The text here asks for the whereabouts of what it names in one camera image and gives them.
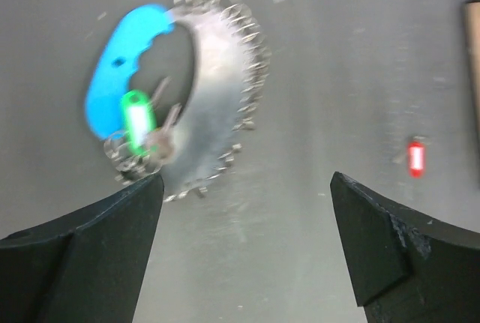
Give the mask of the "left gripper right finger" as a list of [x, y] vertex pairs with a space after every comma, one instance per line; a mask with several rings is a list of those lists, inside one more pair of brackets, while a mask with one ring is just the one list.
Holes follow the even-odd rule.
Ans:
[[334, 215], [368, 322], [478, 322], [479, 234], [335, 172]]

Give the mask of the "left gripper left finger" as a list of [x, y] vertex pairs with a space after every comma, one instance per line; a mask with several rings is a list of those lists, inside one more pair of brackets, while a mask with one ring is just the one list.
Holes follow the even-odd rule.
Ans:
[[1, 240], [2, 322], [132, 322], [164, 199], [159, 175]]

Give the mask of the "red capped key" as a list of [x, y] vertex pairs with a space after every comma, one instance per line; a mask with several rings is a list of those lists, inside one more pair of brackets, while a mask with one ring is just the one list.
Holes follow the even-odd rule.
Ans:
[[393, 163], [406, 162], [408, 173], [412, 178], [422, 178], [426, 166], [426, 142], [425, 136], [411, 136], [404, 150], [399, 151], [392, 159]]

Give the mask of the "green capped key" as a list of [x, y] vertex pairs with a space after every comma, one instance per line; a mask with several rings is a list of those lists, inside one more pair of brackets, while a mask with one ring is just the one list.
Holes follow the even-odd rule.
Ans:
[[127, 146], [138, 157], [153, 155], [156, 160], [168, 160], [174, 153], [173, 126], [182, 105], [174, 104], [164, 122], [158, 126], [155, 109], [171, 79], [161, 79], [149, 97], [140, 90], [131, 90], [121, 98], [121, 112]]

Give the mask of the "metal keyring with blue handle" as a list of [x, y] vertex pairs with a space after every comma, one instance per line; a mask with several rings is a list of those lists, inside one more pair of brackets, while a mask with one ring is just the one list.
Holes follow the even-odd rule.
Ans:
[[[168, 160], [138, 157], [128, 148], [121, 98], [132, 89], [141, 56], [155, 39], [184, 28], [192, 40], [190, 93], [172, 129]], [[116, 180], [130, 185], [160, 175], [171, 202], [204, 194], [240, 149], [235, 135], [254, 127], [270, 65], [265, 35], [243, 0], [173, 0], [171, 8], [145, 4], [128, 12], [100, 54], [85, 95], [85, 121], [103, 143]]]

